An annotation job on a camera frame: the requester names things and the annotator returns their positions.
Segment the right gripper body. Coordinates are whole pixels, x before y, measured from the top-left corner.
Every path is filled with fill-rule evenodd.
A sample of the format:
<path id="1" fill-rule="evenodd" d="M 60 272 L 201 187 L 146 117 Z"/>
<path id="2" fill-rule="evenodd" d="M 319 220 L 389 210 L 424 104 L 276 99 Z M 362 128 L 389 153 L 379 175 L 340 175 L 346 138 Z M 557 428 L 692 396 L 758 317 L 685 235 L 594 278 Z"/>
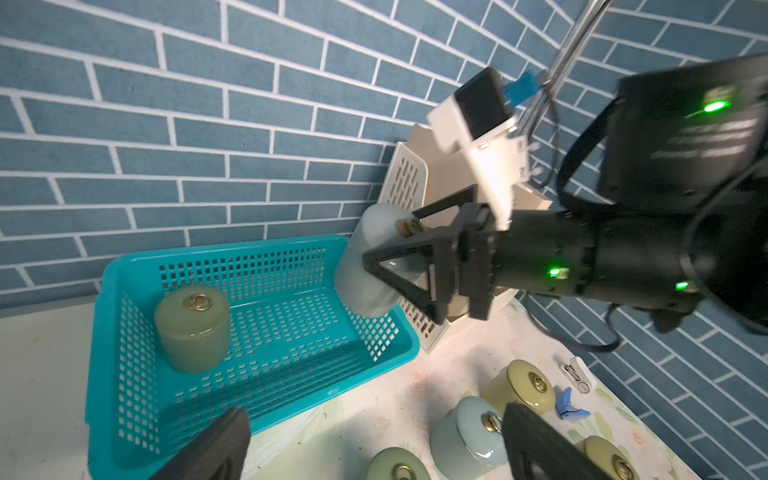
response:
<path id="1" fill-rule="evenodd" d="M 586 216 L 522 210 L 497 231 L 487 205 L 465 203 L 453 223 L 460 227 L 453 292 L 477 319 L 488 317 L 498 288 L 579 296 L 594 280 L 599 227 Z"/>

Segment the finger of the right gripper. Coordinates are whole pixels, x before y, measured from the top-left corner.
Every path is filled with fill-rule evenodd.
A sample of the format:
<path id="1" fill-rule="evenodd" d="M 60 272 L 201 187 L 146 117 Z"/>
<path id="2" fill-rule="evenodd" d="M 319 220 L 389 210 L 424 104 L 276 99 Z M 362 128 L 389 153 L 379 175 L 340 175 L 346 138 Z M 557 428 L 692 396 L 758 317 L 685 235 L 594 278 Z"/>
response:
<path id="1" fill-rule="evenodd" d="M 436 324 L 444 324 L 448 306 L 459 292 L 460 234 L 415 234 L 396 239 L 362 255 L 365 270 L 382 281 Z M 416 256 L 426 266 L 426 289 L 384 265 L 397 258 Z"/>
<path id="2" fill-rule="evenodd" d="M 459 212 L 454 219 L 444 226 L 427 227 L 423 219 L 437 215 L 456 207 Z M 480 228 L 480 204 L 477 202 L 477 186 L 471 185 L 437 200 L 429 205 L 421 207 L 413 212 L 411 220 L 412 234 L 462 234 Z"/>

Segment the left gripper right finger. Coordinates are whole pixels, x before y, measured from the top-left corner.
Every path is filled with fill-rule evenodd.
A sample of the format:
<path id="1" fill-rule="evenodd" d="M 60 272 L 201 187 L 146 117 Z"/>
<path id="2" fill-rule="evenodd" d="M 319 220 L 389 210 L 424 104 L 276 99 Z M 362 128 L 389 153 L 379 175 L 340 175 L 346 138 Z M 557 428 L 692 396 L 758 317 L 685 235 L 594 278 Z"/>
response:
<path id="1" fill-rule="evenodd" d="M 525 405 L 507 405 L 502 437 L 515 480 L 609 479 L 584 453 Z"/>

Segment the yellow tea canister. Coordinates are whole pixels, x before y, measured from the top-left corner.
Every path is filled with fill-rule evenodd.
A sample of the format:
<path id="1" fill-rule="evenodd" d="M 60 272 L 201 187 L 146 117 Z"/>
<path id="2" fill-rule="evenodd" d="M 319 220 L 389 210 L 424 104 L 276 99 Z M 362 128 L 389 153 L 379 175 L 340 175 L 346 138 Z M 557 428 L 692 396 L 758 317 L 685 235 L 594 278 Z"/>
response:
<path id="1" fill-rule="evenodd" d="M 600 436 L 589 436 L 582 440 L 580 449 L 586 457 L 610 478 L 616 480 L 639 480 L 637 470 L 629 459 L 610 441 Z"/>
<path id="2" fill-rule="evenodd" d="M 480 397 L 501 415 L 508 404 L 521 404 L 539 415 L 555 408 L 556 395 L 546 376 L 532 363 L 516 359 L 502 369 L 482 390 Z"/>

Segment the green tea canister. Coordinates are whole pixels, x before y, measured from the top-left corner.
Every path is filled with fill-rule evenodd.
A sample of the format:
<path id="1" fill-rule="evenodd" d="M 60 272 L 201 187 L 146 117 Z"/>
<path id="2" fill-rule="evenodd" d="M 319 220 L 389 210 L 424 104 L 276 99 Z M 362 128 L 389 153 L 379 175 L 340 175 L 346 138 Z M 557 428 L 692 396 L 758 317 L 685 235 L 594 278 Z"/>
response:
<path id="1" fill-rule="evenodd" d="M 154 321 L 169 365 L 184 374 L 216 368 L 230 346 L 230 301 L 220 289 L 190 285 L 168 293 Z"/>
<path id="2" fill-rule="evenodd" d="M 424 463 L 409 450 L 390 447 L 378 452 L 362 476 L 365 480 L 430 480 Z"/>

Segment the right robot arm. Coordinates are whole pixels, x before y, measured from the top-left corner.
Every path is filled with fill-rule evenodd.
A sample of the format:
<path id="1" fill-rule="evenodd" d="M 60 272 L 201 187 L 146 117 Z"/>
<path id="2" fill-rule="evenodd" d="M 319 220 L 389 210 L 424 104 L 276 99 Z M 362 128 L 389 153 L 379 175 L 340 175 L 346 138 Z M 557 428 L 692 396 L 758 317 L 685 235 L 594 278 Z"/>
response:
<path id="1" fill-rule="evenodd" d="M 473 188 L 419 210 L 448 226 L 367 251 L 365 270 L 443 322 L 455 295 L 488 315 L 497 287 L 650 314 L 662 333 L 703 300 L 767 331 L 767 58 L 622 78 L 574 142 L 557 211 L 502 222 Z"/>

